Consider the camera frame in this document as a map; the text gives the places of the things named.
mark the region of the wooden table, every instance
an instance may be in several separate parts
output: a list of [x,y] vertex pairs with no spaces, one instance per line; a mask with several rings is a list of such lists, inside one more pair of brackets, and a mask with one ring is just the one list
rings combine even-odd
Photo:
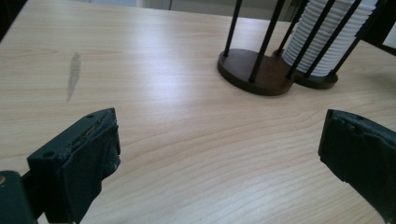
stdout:
[[[28,1],[0,45],[0,170],[24,174],[28,155],[113,106],[121,165],[83,223],[381,223],[319,161],[318,143],[329,108],[396,130],[395,57],[362,42],[328,91],[254,95],[217,70],[230,23]],[[259,50],[268,23],[238,20],[232,48]]]

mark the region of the stacked white cups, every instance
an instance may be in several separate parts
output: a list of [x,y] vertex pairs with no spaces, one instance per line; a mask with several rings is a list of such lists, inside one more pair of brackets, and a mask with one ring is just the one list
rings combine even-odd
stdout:
[[[283,60],[290,66],[294,63],[300,53],[305,40],[308,38],[321,12],[325,8],[328,0],[310,0],[307,4],[302,17],[294,31],[289,45],[283,52]],[[297,66],[297,70],[305,73],[313,61],[337,28],[341,19],[347,14],[354,0],[335,0],[332,9],[327,14],[326,19],[321,24],[314,40],[310,44],[304,57]],[[335,38],[334,42],[327,50],[326,54],[318,63],[311,76],[325,77],[338,64],[349,46],[355,40],[355,36],[363,24],[367,21],[375,9],[377,0],[362,0],[355,13],[346,23],[344,29]]]

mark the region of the round wooden base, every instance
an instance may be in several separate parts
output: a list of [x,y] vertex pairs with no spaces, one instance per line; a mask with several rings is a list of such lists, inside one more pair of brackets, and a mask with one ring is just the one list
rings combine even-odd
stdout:
[[219,56],[218,69],[221,75],[236,87],[259,95],[276,96],[289,91],[292,80],[285,78],[288,68],[277,57],[264,56],[259,73],[250,82],[253,65],[258,53],[247,49],[230,49],[229,56]]
[[222,52],[219,56],[218,69],[221,75],[236,87],[259,95],[276,96],[289,91],[293,82],[312,89],[326,90],[337,82],[337,75],[326,77],[305,77],[304,73],[295,71],[292,79],[286,78],[290,66],[276,53],[272,57],[264,56],[259,73],[254,82],[250,82],[253,65],[258,53],[247,49],[230,49],[228,57]]

